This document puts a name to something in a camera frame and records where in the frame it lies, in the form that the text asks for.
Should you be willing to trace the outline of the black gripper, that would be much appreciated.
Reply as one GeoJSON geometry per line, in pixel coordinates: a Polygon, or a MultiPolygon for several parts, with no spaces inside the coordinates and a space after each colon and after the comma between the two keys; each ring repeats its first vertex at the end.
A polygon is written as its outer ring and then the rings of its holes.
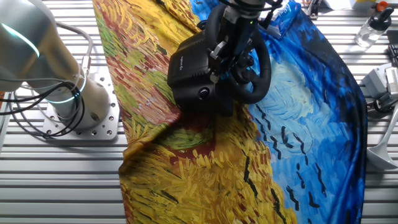
{"type": "MultiPolygon", "coordinates": [[[[226,44],[228,46],[245,46],[254,30],[254,24],[260,12],[250,8],[244,8],[238,4],[223,5],[221,13],[221,41],[214,50],[208,54],[208,66],[210,69],[210,80],[218,83],[220,76],[225,71],[226,58],[221,54],[226,44]]],[[[253,46],[249,45],[238,57],[230,69],[234,75],[243,75],[254,65],[254,59],[250,55],[253,46]]]]}

